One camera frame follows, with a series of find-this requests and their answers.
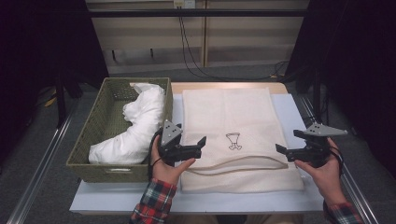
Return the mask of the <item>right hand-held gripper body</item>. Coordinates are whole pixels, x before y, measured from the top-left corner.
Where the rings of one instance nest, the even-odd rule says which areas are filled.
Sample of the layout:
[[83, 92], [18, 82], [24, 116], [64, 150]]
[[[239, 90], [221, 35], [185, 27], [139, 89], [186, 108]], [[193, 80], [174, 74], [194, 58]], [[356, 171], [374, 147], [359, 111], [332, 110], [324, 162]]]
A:
[[320, 123], [313, 123], [303, 132], [310, 135], [311, 138], [305, 140], [306, 146], [303, 148], [303, 155], [299, 156], [298, 160], [310, 162], [315, 168], [324, 165], [332, 154], [328, 138], [347, 134], [347, 130], [336, 129]]

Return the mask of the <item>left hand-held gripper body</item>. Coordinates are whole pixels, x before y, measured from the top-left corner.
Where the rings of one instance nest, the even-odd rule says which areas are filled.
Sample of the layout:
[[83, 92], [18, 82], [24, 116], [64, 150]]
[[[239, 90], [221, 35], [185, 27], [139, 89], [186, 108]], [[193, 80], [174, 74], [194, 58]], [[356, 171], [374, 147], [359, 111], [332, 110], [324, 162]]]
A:
[[169, 120], [164, 122], [160, 131], [161, 139], [158, 144], [158, 151], [161, 159], [169, 165], [188, 160], [183, 158], [183, 154], [189, 151], [180, 144], [181, 134], [180, 124], [176, 125]]

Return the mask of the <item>white pillow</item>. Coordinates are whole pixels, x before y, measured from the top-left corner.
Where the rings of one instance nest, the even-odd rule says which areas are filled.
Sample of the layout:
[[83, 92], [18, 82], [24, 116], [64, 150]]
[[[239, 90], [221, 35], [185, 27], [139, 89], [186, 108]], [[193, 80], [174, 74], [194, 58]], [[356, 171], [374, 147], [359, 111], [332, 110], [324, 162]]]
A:
[[156, 84], [135, 83], [137, 98], [124, 105], [122, 115], [132, 125], [125, 132], [90, 147], [89, 163], [138, 164], [149, 154], [152, 136], [163, 123], [165, 90]]

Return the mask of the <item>cream drawstring bag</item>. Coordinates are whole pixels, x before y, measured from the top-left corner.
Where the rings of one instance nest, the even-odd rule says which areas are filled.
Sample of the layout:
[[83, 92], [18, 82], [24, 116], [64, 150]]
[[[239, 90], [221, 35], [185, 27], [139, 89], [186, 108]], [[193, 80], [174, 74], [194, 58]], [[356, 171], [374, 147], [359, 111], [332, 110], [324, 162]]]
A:
[[194, 193], [302, 190], [296, 166], [276, 151], [287, 144], [268, 89], [186, 90], [182, 141], [206, 138], [202, 157], [181, 176]]

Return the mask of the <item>green woven basket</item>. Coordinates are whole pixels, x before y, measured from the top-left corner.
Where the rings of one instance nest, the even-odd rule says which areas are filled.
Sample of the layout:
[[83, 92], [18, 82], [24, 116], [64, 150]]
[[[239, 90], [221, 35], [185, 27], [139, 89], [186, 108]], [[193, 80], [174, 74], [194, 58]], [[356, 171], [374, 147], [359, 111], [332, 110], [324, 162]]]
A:
[[92, 164], [89, 152], [93, 145], [124, 133], [132, 123], [122, 115], [122, 108], [138, 97], [135, 83], [149, 83], [165, 90], [163, 120], [173, 115], [173, 93], [169, 77], [107, 77], [104, 79], [66, 166], [80, 179], [90, 183], [134, 183], [148, 181], [148, 163]]

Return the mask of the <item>person's right hand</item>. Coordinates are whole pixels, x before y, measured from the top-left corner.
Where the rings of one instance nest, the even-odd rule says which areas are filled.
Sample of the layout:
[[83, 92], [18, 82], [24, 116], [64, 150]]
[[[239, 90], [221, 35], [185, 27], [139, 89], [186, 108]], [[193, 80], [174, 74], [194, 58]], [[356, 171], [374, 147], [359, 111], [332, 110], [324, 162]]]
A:
[[331, 207], [337, 204], [346, 203], [347, 198], [341, 187], [340, 162], [338, 159], [339, 150], [334, 141], [328, 137], [332, 154], [327, 162], [319, 168], [312, 167], [309, 163], [295, 161], [295, 165], [310, 174], [318, 187], [319, 193], [324, 198], [325, 203]]

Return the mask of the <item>person's left hand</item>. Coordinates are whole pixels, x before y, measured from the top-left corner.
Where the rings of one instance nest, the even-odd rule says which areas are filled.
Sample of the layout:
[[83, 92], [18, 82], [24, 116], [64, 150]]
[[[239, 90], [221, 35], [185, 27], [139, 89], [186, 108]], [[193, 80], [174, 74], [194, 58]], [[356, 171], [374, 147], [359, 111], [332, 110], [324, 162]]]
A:
[[155, 138], [151, 150], [150, 164], [152, 165], [152, 177], [176, 186], [181, 174], [188, 170], [195, 163], [195, 158], [183, 161], [177, 167], [166, 164], [161, 159], [158, 152], [158, 142], [160, 139], [160, 136]]

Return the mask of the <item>black metal stand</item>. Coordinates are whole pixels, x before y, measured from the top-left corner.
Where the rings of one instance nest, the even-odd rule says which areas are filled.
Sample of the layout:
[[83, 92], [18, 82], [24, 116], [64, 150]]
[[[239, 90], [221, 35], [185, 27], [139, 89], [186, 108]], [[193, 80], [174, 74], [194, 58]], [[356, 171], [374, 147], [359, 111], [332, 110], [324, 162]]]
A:
[[315, 70], [315, 82], [313, 84], [313, 108], [316, 122], [321, 122], [320, 112], [320, 73]]
[[57, 98], [57, 107], [58, 107], [58, 124], [57, 127], [60, 128], [65, 121], [66, 118], [66, 106], [64, 99], [64, 83], [62, 81], [62, 75], [59, 74], [56, 77], [56, 98]]

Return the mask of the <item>white table cover sheet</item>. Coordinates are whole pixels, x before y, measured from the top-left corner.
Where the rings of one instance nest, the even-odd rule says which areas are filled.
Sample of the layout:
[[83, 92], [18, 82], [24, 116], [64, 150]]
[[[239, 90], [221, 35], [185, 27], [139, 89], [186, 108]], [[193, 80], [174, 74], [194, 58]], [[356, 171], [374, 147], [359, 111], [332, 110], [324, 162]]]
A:
[[[280, 118], [287, 144], [291, 148], [304, 146], [294, 137], [293, 130], [305, 125], [296, 104], [289, 94], [274, 94], [272, 100]], [[301, 172], [303, 190], [267, 193], [187, 193], [178, 190], [173, 199], [174, 214], [259, 214], [305, 213], [322, 209], [323, 198], [313, 179]], [[69, 210], [82, 215], [128, 215], [140, 201], [145, 183], [86, 183], [82, 181]]]

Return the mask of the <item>person's left leg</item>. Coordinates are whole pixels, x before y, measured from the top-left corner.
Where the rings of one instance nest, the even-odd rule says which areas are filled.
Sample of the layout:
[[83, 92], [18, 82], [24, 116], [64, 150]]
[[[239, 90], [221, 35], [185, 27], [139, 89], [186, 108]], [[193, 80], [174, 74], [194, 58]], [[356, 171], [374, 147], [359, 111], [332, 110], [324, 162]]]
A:
[[204, 215], [171, 215], [165, 224], [219, 224], [215, 216]]

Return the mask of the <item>person's leg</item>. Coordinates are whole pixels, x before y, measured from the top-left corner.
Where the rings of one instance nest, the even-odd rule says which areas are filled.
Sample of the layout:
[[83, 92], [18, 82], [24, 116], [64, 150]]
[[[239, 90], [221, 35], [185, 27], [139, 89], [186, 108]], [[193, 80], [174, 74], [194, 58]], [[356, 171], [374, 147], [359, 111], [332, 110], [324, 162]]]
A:
[[303, 224], [304, 216], [291, 215], [248, 215], [245, 224]]
[[219, 224], [215, 216], [204, 215], [171, 215], [165, 224]]

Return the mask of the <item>person's right leg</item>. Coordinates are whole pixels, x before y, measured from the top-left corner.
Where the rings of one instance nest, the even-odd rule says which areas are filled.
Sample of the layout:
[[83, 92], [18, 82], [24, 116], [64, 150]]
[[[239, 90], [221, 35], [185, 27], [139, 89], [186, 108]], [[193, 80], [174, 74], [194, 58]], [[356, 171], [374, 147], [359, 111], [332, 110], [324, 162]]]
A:
[[248, 215], [245, 224], [303, 224], [304, 216], [291, 215]]

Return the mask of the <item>black horizontal bar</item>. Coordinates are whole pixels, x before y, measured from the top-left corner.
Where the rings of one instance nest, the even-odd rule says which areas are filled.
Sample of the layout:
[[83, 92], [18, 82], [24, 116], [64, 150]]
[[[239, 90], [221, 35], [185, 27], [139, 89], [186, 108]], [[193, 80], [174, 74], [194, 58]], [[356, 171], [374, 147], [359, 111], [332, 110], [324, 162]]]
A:
[[306, 9], [135, 9], [91, 10], [93, 18], [132, 17], [304, 17]]

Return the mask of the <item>metal floor rail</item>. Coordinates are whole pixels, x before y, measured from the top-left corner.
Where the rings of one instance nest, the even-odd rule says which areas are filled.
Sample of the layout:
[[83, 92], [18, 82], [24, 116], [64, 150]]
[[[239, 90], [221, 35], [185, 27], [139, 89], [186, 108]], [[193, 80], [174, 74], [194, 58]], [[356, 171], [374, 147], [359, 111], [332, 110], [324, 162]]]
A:
[[28, 186], [18, 200], [18, 203], [16, 204], [6, 224], [23, 224], [25, 219], [27, 218], [27, 215], [35, 201], [37, 193], [39, 192], [43, 184], [44, 178], [50, 168], [50, 165], [61, 143], [64, 140], [64, 136], [69, 129], [70, 123], [76, 112], [78, 104], [79, 100], [74, 100], [71, 103], [68, 114], [52, 136], [51, 141], [43, 155], [43, 158], [38, 164], [38, 167], [36, 168], [33, 177], [29, 181]]
[[[308, 127], [313, 122], [318, 122], [314, 112], [314, 107], [306, 95], [296, 95], [294, 100], [302, 113], [305, 126]], [[379, 224], [371, 205], [366, 200], [360, 187], [350, 173], [347, 164], [343, 164], [343, 173], [341, 175], [343, 188], [346, 190], [348, 199], [354, 204], [356, 210], [361, 216], [364, 224]]]

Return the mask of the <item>white wall outlet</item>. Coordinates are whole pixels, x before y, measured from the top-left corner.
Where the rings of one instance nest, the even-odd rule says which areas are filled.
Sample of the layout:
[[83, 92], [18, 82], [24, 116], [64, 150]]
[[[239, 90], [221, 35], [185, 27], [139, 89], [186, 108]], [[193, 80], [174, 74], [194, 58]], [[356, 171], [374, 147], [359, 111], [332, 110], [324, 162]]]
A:
[[195, 9], [195, 0], [173, 0], [174, 8]]

